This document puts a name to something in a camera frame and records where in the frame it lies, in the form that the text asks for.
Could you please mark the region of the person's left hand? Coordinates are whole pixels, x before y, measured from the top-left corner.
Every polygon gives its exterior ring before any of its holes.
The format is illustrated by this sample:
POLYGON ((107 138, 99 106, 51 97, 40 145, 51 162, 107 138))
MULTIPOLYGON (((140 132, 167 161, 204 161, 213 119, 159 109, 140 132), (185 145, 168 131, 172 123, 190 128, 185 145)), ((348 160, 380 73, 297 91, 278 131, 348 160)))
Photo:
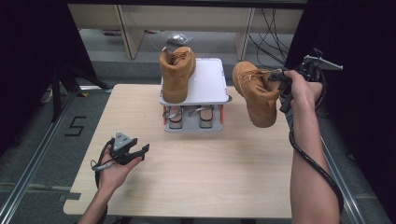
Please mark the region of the person's left hand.
POLYGON ((102 158, 102 162, 110 163, 110 166, 100 172, 98 190, 101 192, 114 192, 124 183, 128 174, 136 165, 142 161, 142 158, 138 157, 125 165, 117 164, 110 160, 110 149, 111 146, 106 148, 104 157, 102 158))

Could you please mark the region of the person's right hand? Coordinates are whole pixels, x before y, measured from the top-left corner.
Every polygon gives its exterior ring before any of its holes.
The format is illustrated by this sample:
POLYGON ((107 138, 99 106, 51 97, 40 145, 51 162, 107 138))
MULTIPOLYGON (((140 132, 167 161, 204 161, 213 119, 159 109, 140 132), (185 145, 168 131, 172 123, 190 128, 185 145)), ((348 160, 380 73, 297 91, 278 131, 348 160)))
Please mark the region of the person's right hand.
POLYGON ((308 82, 302 75, 294 70, 285 72, 285 75, 291 79, 291 108, 294 111, 303 109, 314 110, 316 101, 321 95, 323 85, 319 82, 308 82))

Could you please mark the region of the aluminium floor rail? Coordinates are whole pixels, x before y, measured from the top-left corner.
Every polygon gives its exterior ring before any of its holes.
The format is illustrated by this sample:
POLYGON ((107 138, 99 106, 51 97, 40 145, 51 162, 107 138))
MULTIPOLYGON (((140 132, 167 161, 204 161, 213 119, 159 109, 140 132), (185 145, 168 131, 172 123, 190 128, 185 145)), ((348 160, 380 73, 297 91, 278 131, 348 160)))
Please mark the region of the aluminium floor rail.
POLYGON ((348 216, 350 223, 351 224, 366 224, 366 221, 361 214, 361 210, 359 209, 356 200, 354 199, 349 187, 347 186, 347 183, 346 183, 345 179, 343 178, 340 169, 336 165, 336 162, 335 162, 327 144, 325 143, 325 140, 323 139, 323 137, 321 137, 321 142, 324 147, 327 163, 329 164, 329 168, 332 173, 332 178, 335 181, 335 183, 337 184, 340 191, 342 192, 343 199, 344 199, 344 210, 348 216))
MULTIPOLYGON (((0 183, 0 190, 11 190, 16 186, 15 183, 0 183)), ((29 184, 27 190, 30 191, 70 191, 70 186, 50 186, 42 184, 29 184)))
POLYGON ((67 109, 73 103, 76 96, 77 94, 75 92, 66 94, 64 101, 61 103, 60 111, 57 112, 55 118, 51 120, 51 123, 49 124, 44 137, 41 139, 40 144, 36 148, 35 153, 25 165, 21 177, 12 186, 12 190, 8 194, 6 201, 0 207, 0 224, 8 224, 13 218, 29 184, 38 170, 38 167, 46 156, 55 134, 58 132, 59 127, 64 120, 64 115, 67 109))

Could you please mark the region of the tan suede boot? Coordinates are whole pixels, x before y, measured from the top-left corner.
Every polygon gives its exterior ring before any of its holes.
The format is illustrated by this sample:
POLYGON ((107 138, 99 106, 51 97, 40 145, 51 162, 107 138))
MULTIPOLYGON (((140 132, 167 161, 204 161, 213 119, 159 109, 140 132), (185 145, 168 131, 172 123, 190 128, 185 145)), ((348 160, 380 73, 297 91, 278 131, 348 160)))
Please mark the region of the tan suede boot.
POLYGON ((245 99, 248 116, 256 127, 268 128, 276 122, 280 82, 269 77, 280 73, 280 69, 259 69, 250 62, 239 62, 233 68, 234 88, 245 99))
POLYGON ((195 71, 195 54, 189 47, 173 52, 164 47, 160 53, 160 69, 163 77, 163 99, 179 104, 187 99, 188 81, 195 71))

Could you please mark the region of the beige desk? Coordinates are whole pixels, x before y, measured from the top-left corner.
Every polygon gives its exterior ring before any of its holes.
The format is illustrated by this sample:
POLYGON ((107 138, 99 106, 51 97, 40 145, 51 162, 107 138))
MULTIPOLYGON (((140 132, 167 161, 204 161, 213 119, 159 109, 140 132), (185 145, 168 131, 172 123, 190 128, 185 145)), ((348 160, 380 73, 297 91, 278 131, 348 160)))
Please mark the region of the beige desk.
POLYGON ((79 29, 119 29, 130 59, 136 56, 146 30, 232 33, 240 61, 246 55, 248 35, 268 30, 259 21, 261 10, 257 7, 70 4, 68 8, 79 29))

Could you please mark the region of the dark curtain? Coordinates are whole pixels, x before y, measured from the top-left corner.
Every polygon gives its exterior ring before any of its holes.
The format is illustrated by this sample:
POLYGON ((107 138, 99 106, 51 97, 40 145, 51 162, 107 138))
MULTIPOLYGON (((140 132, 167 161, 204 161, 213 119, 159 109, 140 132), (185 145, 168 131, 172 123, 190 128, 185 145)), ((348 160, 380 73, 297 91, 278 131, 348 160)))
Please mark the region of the dark curtain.
POLYGON ((313 49, 344 66, 326 74, 327 108, 396 222, 396 0, 307 0, 286 66, 313 49))
POLYGON ((0 156, 21 132, 54 71, 95 78, 65 0, 0 0, 0 156))

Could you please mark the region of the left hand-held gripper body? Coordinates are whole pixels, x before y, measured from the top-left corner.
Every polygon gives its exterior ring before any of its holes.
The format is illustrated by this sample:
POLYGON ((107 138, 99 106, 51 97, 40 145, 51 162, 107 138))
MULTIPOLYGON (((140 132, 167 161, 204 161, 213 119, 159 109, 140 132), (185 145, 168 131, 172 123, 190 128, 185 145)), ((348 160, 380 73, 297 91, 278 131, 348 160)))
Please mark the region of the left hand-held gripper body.
POLYGON ((133 159, 129 150, 136 144, 136 138, 131 138, 121 132, 116 132, 112 148, 110 149, 110 155, 116 163, 125 165, 133 159))

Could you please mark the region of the grey two-tier shoe rack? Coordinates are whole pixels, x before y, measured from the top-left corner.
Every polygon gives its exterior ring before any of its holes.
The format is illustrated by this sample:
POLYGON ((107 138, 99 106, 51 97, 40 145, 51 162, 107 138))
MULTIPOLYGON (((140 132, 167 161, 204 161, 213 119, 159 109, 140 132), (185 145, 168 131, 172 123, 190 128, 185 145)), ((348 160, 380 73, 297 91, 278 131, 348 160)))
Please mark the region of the grey two-tier shoe rack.
POLYGON ((163 111, 167 106, 179 105, 183 109, 182 128, 170 129, 165 119, 163 127, 169 133, 203 133, 219 132, 223 129, 223 106, 231 102, 232 97, 227 92, 226 79, 220 59, 198 58, 195 71, 188 81, 187 99, 179 104, 171 104, 163 99, 163 88, 160 94, 160 104, 163 111), (189 113, 200 105, 213 105, 213 126, 210 129, 199 127, 199 116, 189 116, 189 113))

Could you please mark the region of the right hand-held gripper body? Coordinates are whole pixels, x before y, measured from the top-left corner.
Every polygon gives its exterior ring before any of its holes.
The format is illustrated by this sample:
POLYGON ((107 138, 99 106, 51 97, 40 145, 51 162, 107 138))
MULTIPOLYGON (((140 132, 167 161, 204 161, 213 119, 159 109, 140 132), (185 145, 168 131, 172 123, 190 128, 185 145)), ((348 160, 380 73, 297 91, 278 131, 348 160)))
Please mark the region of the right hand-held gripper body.
MULTIPOLYGON (((303 62, 295 68, 295 71, 303 76, 308 82, 319 82, 323 85, 321 95, 316 101, 316 108, 318 108, 325 98, 327 92, 327 81, 324 76, 324 70, 342 71, 343 66, 332 63, 322 58, 323 53, 314 49, 314 55, 304 56, 303 62)), ((291 109, 291 100, 293 99, 291 93, 291 82, 281 82, 279 86, 281 92, 281 107, 280 111, 288 113, 291 109)))

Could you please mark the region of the silver strap heeled sandal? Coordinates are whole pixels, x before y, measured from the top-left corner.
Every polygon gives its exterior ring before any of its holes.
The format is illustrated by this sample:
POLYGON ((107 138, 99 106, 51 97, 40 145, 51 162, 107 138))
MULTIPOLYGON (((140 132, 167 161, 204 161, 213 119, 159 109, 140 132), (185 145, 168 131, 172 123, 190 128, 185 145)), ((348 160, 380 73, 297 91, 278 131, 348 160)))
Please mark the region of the silver strap heeled sandal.
POLYGON ((182 128, 183 109, 179 105, 167 106, 163 111, 163 118, 170 129, 182 128))
POLYGON ((189 116, 199 116, 199 127, 203 129, 210 129, 213 126, 213 105, 200 105, 193 109, 189 116))

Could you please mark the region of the black metal stand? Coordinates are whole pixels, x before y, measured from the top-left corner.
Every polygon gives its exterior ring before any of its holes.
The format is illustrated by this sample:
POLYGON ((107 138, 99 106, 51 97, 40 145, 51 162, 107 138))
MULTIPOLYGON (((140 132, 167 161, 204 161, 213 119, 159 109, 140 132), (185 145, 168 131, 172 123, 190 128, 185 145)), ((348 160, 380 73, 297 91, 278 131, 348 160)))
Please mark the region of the black metal stand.
POLYGON ((57 62, 51 71, 51 87, 52 87, 52 102, 53 102, 53 116, 52 120, 55 121, 61 116, 62 103, 61 103, 61 84, 67 92, 78 93, 82 88, 78 85, 76 78, 82 77, 83 79, 91 82, 100 90, 111 90, 112 87, 105 82, 99 80, 93 70, 85 72, 74 65, 67 63, 57 62))

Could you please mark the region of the clear plastic bag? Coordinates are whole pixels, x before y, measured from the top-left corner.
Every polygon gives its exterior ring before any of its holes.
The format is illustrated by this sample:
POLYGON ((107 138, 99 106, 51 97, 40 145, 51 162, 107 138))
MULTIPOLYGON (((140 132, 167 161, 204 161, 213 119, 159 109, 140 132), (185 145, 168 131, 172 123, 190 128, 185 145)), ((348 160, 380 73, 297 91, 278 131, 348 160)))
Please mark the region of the clear plastic bag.
POLYGON ((191 36, 184 35, 182 33, 172 33, 167 37, 167 42, 169 44, 177 46, 188 46, 192 41, 191 36))

